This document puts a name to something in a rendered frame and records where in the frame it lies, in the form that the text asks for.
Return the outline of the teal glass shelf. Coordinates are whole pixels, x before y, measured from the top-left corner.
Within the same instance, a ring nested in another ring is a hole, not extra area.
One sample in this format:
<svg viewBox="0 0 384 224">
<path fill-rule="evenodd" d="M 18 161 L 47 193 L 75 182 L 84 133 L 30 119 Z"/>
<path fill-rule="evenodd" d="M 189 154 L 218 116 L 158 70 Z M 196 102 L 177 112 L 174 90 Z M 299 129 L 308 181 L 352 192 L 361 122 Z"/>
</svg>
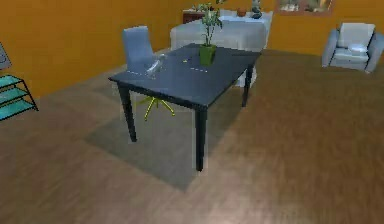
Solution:
<svg viewBox="0 0 384 224">
<path fill-rule="evenodd" d="M 25 81 L 11 74 L 0 76 L 0 121 L 28 110 L 38 107 Z"/>
</svg>

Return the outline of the grey framed wall art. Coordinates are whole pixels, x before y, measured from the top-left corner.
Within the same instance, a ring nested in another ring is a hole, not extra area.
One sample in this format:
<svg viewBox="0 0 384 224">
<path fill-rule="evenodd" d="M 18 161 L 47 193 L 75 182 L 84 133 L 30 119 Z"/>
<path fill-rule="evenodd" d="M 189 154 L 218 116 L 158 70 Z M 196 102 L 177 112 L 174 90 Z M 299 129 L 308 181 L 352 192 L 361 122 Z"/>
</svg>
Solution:
<svg viewBox="0 0 384 224">
<path fill-rule="evenodd" d="M 12 65 L 2 43 L 0 42 L 0 70 L 9 68 Z"/>
</svg>

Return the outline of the blue chair with yellow legs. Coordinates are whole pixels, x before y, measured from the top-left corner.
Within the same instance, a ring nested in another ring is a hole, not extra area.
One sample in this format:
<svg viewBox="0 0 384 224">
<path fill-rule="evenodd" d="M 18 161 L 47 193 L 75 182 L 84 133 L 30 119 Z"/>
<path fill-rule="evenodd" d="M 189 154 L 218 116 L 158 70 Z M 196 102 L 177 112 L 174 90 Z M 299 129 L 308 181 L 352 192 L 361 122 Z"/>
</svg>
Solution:
<svg viewBox="0 0 384 224">
<path fill-rule="evenodd" d="M 139 77 L 154 79 L 145 74 L 146 67 L 157 56 L 152 49 L 147 26 L 126 28 L 122 31 L 127 72 Z"/>
</svg>

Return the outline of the framed wall picture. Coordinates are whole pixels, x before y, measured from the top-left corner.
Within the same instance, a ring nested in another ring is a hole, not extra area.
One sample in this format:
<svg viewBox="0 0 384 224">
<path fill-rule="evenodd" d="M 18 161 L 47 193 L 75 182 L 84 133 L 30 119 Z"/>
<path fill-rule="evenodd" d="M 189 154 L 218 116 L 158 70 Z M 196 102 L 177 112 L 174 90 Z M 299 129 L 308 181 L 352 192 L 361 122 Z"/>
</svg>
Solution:
<svg viewBox="0 0 384 224">
<path fill-rule="evenodd" d="M 327 15 L 334 0 L 276 0 L 275 10 L 283 15 Z"/>
</svg>

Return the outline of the grey statue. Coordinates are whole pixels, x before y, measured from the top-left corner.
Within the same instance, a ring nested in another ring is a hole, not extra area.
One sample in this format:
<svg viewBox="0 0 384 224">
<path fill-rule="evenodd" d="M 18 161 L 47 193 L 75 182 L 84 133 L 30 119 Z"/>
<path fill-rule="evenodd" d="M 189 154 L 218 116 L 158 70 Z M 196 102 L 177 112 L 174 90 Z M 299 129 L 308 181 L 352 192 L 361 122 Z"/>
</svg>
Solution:
<svg viewBox="0 0 384 224">
<path fill-rule="evenodd" d="M 262 16 L 260 0 L 252 0 L 252 18 L 259 19 Z"/>
</svg>

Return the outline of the black dining table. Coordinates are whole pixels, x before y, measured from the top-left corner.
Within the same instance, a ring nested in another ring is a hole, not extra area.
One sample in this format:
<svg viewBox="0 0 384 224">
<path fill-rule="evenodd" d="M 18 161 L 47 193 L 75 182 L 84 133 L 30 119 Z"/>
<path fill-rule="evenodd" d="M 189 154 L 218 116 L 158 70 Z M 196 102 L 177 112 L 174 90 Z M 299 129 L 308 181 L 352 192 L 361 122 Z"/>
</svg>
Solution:
<svg viewBox="0 0 384 224">
<path fill-rule="evenodd" d="M 109 78 L 117 84 L 129 136 L 137 140 L 130 93 L 136 92 L 160 100 L 190 108 L 195 114 L 196 169 L 204 166 L 206 121 L 208 108 L 240 77 L 237 68 L 224 69 L 222 66 L 200 64 L 199 48 L 189 44 L 166 54 L 162 70 L 154 79 L 139 77 L 127 69 Z M 242 104 L 246 105 L 255 65 L 246 69 Z"/>
</svg>

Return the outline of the dark red side cabinet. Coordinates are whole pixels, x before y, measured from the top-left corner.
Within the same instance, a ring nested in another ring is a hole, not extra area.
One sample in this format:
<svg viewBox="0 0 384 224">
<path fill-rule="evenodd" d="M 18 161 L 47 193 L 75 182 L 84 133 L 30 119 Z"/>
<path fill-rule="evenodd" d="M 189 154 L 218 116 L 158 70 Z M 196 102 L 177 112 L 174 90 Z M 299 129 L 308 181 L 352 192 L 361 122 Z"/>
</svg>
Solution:
<svg viewBox="0 0 384 224">
<path fill-rule="evenodd" d="M 183 23 L 189 23 L 195 20 L 199 20 L 204 16 L 203 12 L 184 10 L 182 13 Z"/>
</svg>

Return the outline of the clear glass bottle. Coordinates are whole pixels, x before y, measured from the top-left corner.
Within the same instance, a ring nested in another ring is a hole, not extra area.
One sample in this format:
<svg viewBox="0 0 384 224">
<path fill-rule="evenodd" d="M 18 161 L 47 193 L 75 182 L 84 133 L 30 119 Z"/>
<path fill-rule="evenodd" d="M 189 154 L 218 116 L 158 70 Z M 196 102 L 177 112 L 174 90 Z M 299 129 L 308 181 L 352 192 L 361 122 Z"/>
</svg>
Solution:
<svg viewBox="0 0 384 224">
<path fill-rule="evenodd" d="M 167 56 L 165 54 L 155 56 L 151 63 L 146 67 L 145 74 L 148 76 L 155 76 L 162 69 L 166 58 Z"/>
</svg>

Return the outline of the pale grey sofa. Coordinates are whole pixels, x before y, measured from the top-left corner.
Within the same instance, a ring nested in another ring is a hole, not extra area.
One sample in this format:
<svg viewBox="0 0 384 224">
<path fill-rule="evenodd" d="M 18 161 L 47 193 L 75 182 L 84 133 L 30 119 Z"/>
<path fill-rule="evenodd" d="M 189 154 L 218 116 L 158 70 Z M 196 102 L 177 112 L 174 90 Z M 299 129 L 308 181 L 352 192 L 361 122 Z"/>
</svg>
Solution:
<svg viewBox="0 0 384 224">
<path fill-rule="evenodd" d="M 271 24 L 271 14 L 260 19 L 250 17 L 221 16 L 223 27 L 216 26 L 211 43 L 216 46 L 213 66 L 234 69 L 240 74 L 236 85 L 245 85 L 248 65 L 255 65 L 255 55 L 266 46 Z M 206 29 L 200 20 L 176 26 L 170 31 L 171 49 L 177 50 L 189 44 L 197 48 L 205 42 Z"/>
</svg>

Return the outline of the house plant in green pot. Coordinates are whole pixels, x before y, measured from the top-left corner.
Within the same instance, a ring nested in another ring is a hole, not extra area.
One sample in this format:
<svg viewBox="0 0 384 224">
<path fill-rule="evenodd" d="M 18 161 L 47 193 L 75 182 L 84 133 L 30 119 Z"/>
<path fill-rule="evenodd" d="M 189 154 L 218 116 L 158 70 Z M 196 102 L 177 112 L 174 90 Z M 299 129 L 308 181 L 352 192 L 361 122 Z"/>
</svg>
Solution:
<svg viewBox="0 0 384 224">
<path fill-rule="evenodd" d="M 213 63 L 216 46 L 212 43 L 212 37 L 216 27 L 222 28 L 222 21 L 219 19 L 219 11 L 212 7 L 211 3 L 198 4 L 196 9 L 203 12 L 201 22 L 204 25 L 205 31 L 202 34 L 204 43 L 199 48 L 200 64 L 204 66 Z"/>
</svg>

